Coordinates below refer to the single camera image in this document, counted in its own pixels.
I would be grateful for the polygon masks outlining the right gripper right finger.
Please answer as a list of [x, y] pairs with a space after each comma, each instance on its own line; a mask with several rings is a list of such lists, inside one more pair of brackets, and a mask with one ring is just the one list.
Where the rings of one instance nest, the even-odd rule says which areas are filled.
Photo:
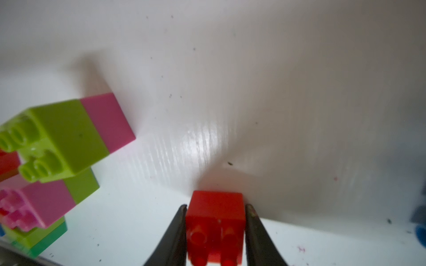
[[245, 244], [248, 266], [288, 266], [280, 255], [253, 205], [245, 206]]

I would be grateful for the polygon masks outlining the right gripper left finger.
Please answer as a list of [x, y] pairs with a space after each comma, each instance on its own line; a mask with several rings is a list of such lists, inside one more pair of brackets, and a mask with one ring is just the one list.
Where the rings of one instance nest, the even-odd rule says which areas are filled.
[[187, 205], [178, 208], [162, 239], [144, 266], [185, 266], [187, 258], [186, 222]]

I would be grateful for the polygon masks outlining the dark green lego brick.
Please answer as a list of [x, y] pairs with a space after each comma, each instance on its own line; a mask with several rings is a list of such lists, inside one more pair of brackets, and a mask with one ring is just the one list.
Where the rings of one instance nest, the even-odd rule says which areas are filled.
[[39, 243], [37, 243], [32, 248], [25, 248], [19, 242], [11, 242], [11, 245], [23, 252], [25, 255], [28, 255], [31, 258], [37, 258], [42, 252], [44, 252], [51, 244], [63, 236], [67, 231], [67, 224], [57, 227], [52, 233], [43, 238]]

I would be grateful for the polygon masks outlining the pink lego brick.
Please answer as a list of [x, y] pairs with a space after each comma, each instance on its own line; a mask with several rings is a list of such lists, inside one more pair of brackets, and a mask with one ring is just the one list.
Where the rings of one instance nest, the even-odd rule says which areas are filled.
[[46, 229], [75, 206], [62, 180], [30, 183], [17, 175], [1, 182], [2, 223], [10, 229]]
[[136, 139], [113, 93], [82, 98], [80, 102], [111, 154]]

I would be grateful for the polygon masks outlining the light blue long lego brick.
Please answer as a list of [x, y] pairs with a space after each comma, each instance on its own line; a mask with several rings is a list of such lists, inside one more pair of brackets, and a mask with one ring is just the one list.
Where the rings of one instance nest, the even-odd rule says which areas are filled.
[[415, 235], [420, 245], [426, 248], [426, 225], [416, 225]]

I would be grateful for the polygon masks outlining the small red lego brick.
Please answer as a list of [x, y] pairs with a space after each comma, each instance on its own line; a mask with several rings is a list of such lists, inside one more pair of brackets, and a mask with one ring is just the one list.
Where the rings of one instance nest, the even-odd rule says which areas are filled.
[[1, 182], [15, 175], [18, 175], [19, 173], [18, 168], [20, 165], [21, 165], [21, 161], [17, 152], [6, 153], [1, 150], [1, 157], [0, 157]]

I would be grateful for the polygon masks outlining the lime green lego brick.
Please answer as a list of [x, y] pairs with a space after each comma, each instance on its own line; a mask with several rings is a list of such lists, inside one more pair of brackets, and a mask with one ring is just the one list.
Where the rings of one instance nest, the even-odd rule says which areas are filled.
[[1, 227], [4, 230], [8, 240], [11, 242], [19, 242], [25, 248], [32, 248], [61, 225], [65, 225], [64, 217], [54, 222], [54, 224], [48, 228], [33, 228], [28, 232], [21, 231], [17, 227], [10, 229], [4, 224], [1, 224]]

